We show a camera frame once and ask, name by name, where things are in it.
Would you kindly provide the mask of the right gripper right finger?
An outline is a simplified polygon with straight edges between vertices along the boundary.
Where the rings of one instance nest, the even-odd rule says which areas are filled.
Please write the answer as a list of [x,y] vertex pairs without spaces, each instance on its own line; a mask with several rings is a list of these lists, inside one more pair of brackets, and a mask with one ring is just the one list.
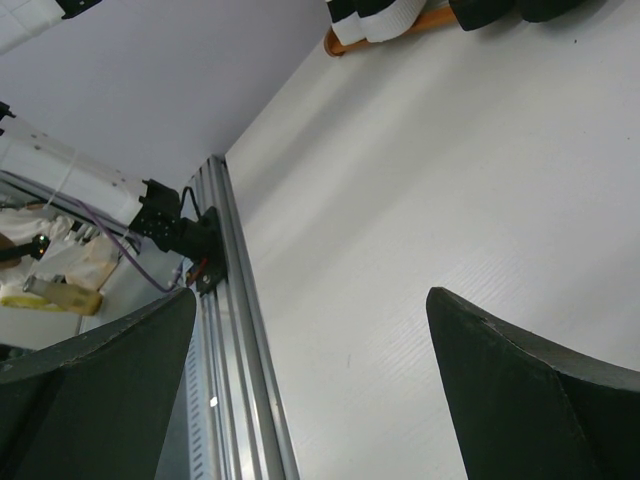
[[432,288],[426,314],[470,479],[636,479],[639,374]]

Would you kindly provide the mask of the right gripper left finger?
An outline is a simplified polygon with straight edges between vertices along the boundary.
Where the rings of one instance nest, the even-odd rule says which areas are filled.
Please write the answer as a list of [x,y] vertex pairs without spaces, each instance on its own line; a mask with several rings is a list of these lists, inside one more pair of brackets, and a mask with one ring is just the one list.
[[2,362],[2,478],[154,478],[195,316],[182,288]]

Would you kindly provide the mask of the black white sneaker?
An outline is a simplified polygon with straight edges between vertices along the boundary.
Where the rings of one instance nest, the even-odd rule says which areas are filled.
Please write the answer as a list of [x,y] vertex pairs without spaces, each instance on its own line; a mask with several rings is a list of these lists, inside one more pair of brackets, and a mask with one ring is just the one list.
[[395,39],[405,33],[426,6],[425,0],[356,0],[356,9],[370,43]]
[[342,45],[352,45],[365,39],[353,0],[326,0],[326,6],[331,28]]

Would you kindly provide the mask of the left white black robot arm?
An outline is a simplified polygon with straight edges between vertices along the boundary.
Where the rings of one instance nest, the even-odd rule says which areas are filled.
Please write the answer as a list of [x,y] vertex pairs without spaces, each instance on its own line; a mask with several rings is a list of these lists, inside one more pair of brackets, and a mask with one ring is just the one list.
[[17,180],[33,195],[43,194],[62,210],[111,234],[111,226],[146,237],[163,252],[192,262],[186,281],[205,295],[227,274],[219,214],[213,207],[182,214],[195,198],[192,188],[176,191],[156,180],[141,180],[109,168],[68,146],[1,106],[1,179]]

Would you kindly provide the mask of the gold loafer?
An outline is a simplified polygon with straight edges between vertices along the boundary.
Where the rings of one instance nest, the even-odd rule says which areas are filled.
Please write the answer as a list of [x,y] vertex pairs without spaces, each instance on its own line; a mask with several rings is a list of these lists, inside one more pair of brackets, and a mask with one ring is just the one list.
[[529,23],[544,23],[584,4],[585,0],[517,0],[522,18]]
[[478,30],[501,19],[514,9],[514,0],[449,0],[460,27],[468,32]]

